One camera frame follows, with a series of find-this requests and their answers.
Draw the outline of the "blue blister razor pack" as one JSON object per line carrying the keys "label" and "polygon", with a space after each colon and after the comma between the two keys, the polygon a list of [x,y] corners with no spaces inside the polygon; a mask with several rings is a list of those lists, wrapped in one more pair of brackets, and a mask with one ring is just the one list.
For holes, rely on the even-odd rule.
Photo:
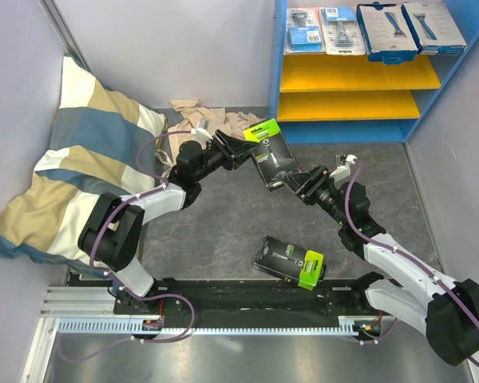
{"label": "blue blister razor pack", "polygon": [[324,53],[325,51],[318,10],[288,8],[285,54]]}

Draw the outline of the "clear blister razor pack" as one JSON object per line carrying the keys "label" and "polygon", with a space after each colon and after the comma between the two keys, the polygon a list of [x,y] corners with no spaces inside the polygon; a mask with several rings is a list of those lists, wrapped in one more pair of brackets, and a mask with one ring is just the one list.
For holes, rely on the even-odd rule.
{"label": "clear blister razor pack", "polygon": [[328,55],[362,56],[366,53],[353,7],[322,7],[319,16]]}

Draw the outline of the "white box blue razor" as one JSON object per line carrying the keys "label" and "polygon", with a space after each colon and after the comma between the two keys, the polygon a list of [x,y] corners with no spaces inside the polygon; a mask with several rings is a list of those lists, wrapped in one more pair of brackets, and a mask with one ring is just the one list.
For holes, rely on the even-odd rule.
{"label": "white box blue razor", "polygon": [[368,61],[400,65],[417,56],[401,4],[358,4],[356,17]]}

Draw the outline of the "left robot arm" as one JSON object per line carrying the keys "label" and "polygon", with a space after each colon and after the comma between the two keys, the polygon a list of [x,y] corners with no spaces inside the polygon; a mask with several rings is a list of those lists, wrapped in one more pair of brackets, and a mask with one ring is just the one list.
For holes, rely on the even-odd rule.
{"label": "left robot arm", "polygon": [[195,131],[205,144],[184,142],[168,178],[161,185],[132,195],[102,194],[90,213],[77,245],[89,257],[105,264],[104,273],[121,284],[131,295],[132,305],[150,314],[159,305],[155,279],[135,257],[142,227],[162,215],[183,210],[200,194],[200,181],[218,168],[235,170],[244,164],[258,146],[217,130],[213,135]]}

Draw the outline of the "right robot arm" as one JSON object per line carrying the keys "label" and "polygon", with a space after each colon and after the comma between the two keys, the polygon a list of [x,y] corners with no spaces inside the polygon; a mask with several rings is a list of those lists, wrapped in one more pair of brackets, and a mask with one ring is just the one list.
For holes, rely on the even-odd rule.
{"label": "right robot arm", "polygon": [[390,278],[370,278],[350,293],[359,314],[372,309],[395,316],[426,337],[447,364],[459,365],[479,351],[479,285],[441,273],[409,253],[370,215],[365,186],[346,164],[282,176],[282,182],[306,205],[319,205],[340,229],[344,247]]}

